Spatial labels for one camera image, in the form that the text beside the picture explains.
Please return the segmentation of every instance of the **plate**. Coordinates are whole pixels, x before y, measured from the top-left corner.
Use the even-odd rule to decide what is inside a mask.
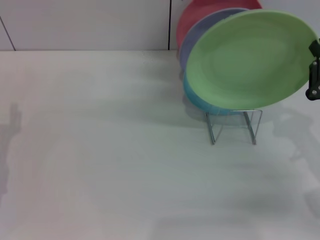
[[[178,48],[194,24],[207,15],[228,8],[261,9],[261,5],[257,0],[196,0],[191,2],[183,11],[176,28]]]
[[[317,34],[298,17],[248,10],[211,27],[193,47],[186,67],[190,87],[205,102],[250,110],[299,90],[314,60]]]
[[[200,21],[198,21],[186,34],[179,51],[179,62],[183,71],[186,70],[187,61],[191,53],[192,48],[195,46],[199,38],[213,25],[226,19],[231,15],[246,11],[246,8],[226,8],[220,11],[216,11]]]
[[[184,89],[184,93],[185,93],[186,97],[189,99],[189,101],[193,105],[195,105],[198,109],[200,109],[206,113],[210,113],[212,115],[224,115],[224,116],[228,115],[228,114],[229,115],[239,114],[239,112],[232,112],[229,109],[220,108],[220,107],[214,106],[212,104],[209,104],[209,103],[203,101],[200,97],[198,97],[195,94],[195,92],[190,87],[186,75],[184,75],[184,78],[183,78],[183,89]]]

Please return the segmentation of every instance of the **wire stand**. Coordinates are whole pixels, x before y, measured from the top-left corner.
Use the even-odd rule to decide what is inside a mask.
[[[224,128],[224,125],[226,124],[227,119],[230,116],[230,113],[243,113],[247,128],[248,128],[248,130],[250,132],[252,144],[253,145],[257,145],[257,140],[256,139],[257,139],[258,129],[259,129],[259,126],[260,126],[260,121],[261,121],[261,118],[262,118],[263,111],[262,110],[231,110],[225,116],[224,122],[221,125],[221,128],[220,128],[219,133],[217,134],[217,136],[219,136],[221,134],[221,132],[222,132],[222,130]],[[255,132],[254,132],[254,130],[252,128],[252,124],[251,124],[253,116],[254,116],[254,113],[260,113],[259,121],[258,121],[258,124],[257,124]],[[204,114],[205,114],[205,119],[206,119],[206,123],[207,123],[207,126],[208,126],[208,131],[209,131],[209,134],[210,134],[211,143],[212,143],[212,145],[215,145],[217,139],[215,138],[214,131],[213,131],[213,126],[214,125],[211,124],[210,114],[208,112],[205,112]]]

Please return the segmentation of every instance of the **green plate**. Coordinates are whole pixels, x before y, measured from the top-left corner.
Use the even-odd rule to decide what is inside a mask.
[[[186,75],[204,101],[250,110],[279,102],[300,89],[314,60],[317,34],[296,16],[248,10],[211,27],[193,47]]]

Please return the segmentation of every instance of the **pink plate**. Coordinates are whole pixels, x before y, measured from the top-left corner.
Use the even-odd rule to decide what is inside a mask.
[[[227,8],[261,9],[257,0],[193,0],[183,11],[176,28],[176,42],[180,48],[188,31],[209,14]]]

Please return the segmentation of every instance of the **blue plate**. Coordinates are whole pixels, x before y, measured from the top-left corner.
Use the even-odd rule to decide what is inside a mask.
[[[202,111],[206,112],[206,113],[210,113],[212,115],[235,115],[235,114],[240,114],[240,112],[232,112],[229,109],[224,109],[224,108],[220,108],[214,105],[211,105],[209,103],[207,103],[206,101],[202,100],[200,97],[198,97],[195,92],[192,90],[192,88],[190,87],[186,74],[184,75],[184,79],[183,79],[183,88],[184,88],[184,93],[187,96],[187,98],[189,99],[189,101],[195,105],[197,108],[201,109]]]
[[[187,61],[189,58],[189,55],[191,53],[192,48],[197,43],[199,38],[213,25],[221,21],[222,19],[226,19],[227,17],[241,13],[243,11],[246,11],[248,9],[246,8],[225,8],[220,11],[216,11],[204,18],[202,18],[200,21],[198,21],[186,34],[180,50],[179,50],[179,61],[181,68],[183,71],[186,70]]]

